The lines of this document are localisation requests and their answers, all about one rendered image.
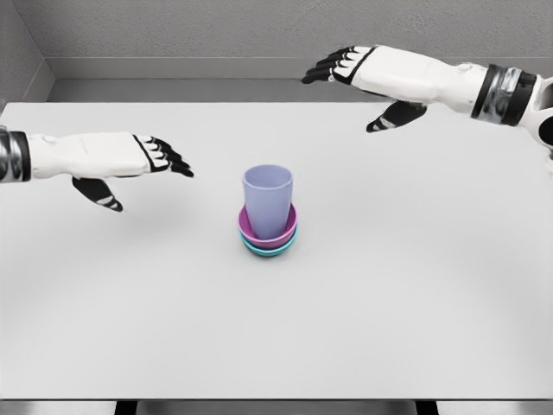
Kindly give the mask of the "teal plastic bowl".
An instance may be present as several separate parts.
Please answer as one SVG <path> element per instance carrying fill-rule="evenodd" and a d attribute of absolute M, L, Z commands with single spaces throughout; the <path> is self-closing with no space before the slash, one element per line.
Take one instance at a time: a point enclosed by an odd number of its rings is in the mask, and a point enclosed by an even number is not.
<path fill-rule="evenodd" d="M 242 233 L 240 233 L 239 235 L 240 235 L 240 238 L 241 238 L 242 242 L 244 243 L 245 247 L 250 252 L 252 252 L 252 253 L 254 253 L 258 256 L 264 257 L 264 258 L 270 258 L 270 257 L 275 257 L 275 256 L 278 256 L 278 255 L 282 254 L 295 242 L 296 235 L 297 235 L 297 230 L 295 230 L 292 233 L 290 239 L 285 244 L 283 244 L 283 245 L 281 245 L 277 248 L 274 248 L 274 249 L 263 249 L 263 248 L 260 248 L 260 247 L 256 247 L 250 241 L 248 241 L 247 238 Z"/>

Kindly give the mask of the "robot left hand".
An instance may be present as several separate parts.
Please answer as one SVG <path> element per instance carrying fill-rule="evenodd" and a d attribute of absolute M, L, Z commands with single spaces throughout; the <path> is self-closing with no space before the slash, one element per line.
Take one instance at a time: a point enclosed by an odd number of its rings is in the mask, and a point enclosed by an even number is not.
<path fill-rule="evenodd" d="M 123 206 L 105 179 L 131 178 L 170 171 L 189 178 L 190 165 L 157 137 L 129 132 L 77 134 L 61 139 L 68 154 L 67 173 L 73 186 L 93 203 L 121 212 Z"/>

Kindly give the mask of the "lavender plastic cup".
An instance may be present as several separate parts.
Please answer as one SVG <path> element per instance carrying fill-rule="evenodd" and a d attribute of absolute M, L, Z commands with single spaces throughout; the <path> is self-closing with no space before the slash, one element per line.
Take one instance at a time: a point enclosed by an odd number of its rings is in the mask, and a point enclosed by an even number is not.
<path fill-rule="evenodd" d="M 292 199 L 292 173 L 279 165 L 249 168 L 242 179 L 245 208 L 258 239 L 279 237 L 286 226 Z"/>

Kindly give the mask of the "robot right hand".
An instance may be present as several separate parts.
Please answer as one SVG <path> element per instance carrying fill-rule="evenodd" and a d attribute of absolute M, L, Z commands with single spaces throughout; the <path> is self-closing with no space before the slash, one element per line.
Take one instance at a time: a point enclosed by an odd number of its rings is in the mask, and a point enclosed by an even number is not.
<path fill-rule="evenodd" d="M 391 99 L 384 112 L 366 126 L 368 133 L 374 133 L 405 126 L 425 115 L 431 88 L 416 72 L 421 67 L 412 53 L 385 46 L 350 46 L 317 61 L 301 83 L 337 81 Z"/>

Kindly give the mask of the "pink plastic bowl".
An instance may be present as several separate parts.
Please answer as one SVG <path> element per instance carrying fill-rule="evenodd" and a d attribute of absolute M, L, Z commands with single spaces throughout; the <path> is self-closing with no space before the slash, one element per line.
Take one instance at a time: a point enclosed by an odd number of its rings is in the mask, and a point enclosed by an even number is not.
<path fill-rule="evenodd" d="M 283 233 L 273 239 L 259 239 L 249 222 L 249 218 L 246 212 L 246 208 L 242 207 L 238 215 L 238 230 L 245 240 L 256 248 L 260 248 L 265 251 L 274 250 L 284 246 L 286 243 L 292 240 L 296 232 L 297 216 L 296 208 L 293 203 L 289 207 L 289 216 L 286 221 Z"/>

